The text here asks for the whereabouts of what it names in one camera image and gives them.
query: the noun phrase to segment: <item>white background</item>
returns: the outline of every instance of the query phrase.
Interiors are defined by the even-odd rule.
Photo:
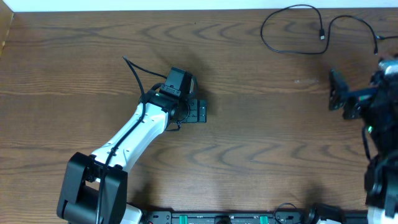
[[[398,7],[398,0],[4,0],[14,12]]]

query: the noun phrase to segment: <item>brown wood surface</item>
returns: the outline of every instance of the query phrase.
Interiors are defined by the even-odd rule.
[[[65,223],[55,214],[77,151],[90,154],[132,116],[134,63],[198,77],[208,122],[164,133],[129,176],[128,202],[174,210],[268,210],[283,202],[365,209],[361,121],[328,111],[328,71],[355,88],[377,68],[363,24],[336,21],[323,55],[270,51],[273,10],[18,13],[0,60],[0,223]],[[321,10],[397,35],[397,9]],[[264,33],[278,49],[319,50],[315,12],[294,10]],[[379,42],[384,54],[396,40]],[[162,81],[140,72],[144,88]]]

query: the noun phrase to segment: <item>wooden table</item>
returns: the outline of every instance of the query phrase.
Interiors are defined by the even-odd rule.
[[[18,13],[0,59],[0,223],[65,223],[55,210],[69,158],[90,154],[132,116],[138,85],[122,59],[198,77],[208,122],[157,137],[129,176],[141,208],[272,210],[312,202],[365,209],[361,121],[328,111],[328,71],[355,88],[377,68],[357,21],[332,29],[323,55],[270,51],[273,10]],[[321,10],[397,35],[397,9]],[[320,50],[311,10],[283,12],[264,33],[278,49]],[[396,40],[380,53],[398,52]],[[144,88],[162,81],[140,72]]]

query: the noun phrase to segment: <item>green tape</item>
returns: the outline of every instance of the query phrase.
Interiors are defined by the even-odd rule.
[[[260,224],[268,224],[268,217],[267,216],[260,216]]]
[[[180,215],[180,224],[188,224],[188,216],[187,215]]]

